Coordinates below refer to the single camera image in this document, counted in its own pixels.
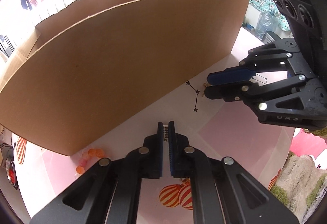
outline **pink bead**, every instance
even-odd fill
[[[83,168],[86,166],[86,163],[87,163],[87,161],[85,159],[80,159],[78,162],[78,164]]]
[[[84,160],[89,160],[89,159],[90,159],[89,153],[87,153],[87,152],[83,152],[83,154],[82,154],[82,159],[84,159]]]

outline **white table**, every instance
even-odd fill
[[[71,157],[28,142],[25,161],[16,165],[16,172],[31,217],[75,180],[75,168],[83,151],[91,147],[102,148],[112,160],[123,158],[142,146],[146,136],[156,133],[158,121],[168,124],[173,120],[176,131],[188,136],[190,145],[214,159],[232,156],[267,187],[286,160],[294,129],[260,124],[243,102],[225,103],[202,97],[203,84],[209,73],[237,66],[249,49],[260,45],[260,40],[241,28],[232,53],[189,80],[200,91],[197,112],[193,110],[195,91],[183,84]],[[285,77],[285,72],[267,75],[269,82]],[[181,206],[166,208],[160,204],[158,195],[161,188],[180,183],[169,173],[167,143],[164,143],[163,163],[162,178],[142,182],[138,223],[193,223],[192,211]]]

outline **striped ornament print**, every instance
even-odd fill
[[[178,192],[180,190],[179,184],[172,184],[161,189],[159,200],[161,204],[166,207],[175,207],[179,205]]]
[[[25,159],[26,144],[27,144],[26,139],[23,139],[21,137],[18,138],[17,147],[16,147],[16,156],[17,156],[17,161],[20,165],[23,164]]]
[[[184,178],[184,179],[182,179],[182,184],[180,186],[183,187],[188,184],[191,184],[190,178]]]
[[[187,184],[178,193],[178,200],[183,208],[193,210],[191,185]]]
[[[268,191],[270,191],[271,188],[274,186],[274,184],[275,184],[275,182],[277,181],[277,178],[278,178],[278,176],[280,175],[281,171],[282,171],[282,170],[279,169],[277,175],[276,175],[274,178],[272,178],[272,180],[270,181],[269,186],[268,186]]]

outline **water bottle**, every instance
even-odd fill
[[[275,32],[278,25],[278,19],[275,17],[275,12],[261,12],[259,15],[258,24],[255,28],[256,37],[262,39],[266,31]]]

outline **fuzzy beige rug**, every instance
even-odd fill
[[[271,192],[301,223],[305,212],[316,199],[326,175],[327,170],[316,168],[310,156],[294,155],[286,161]]]

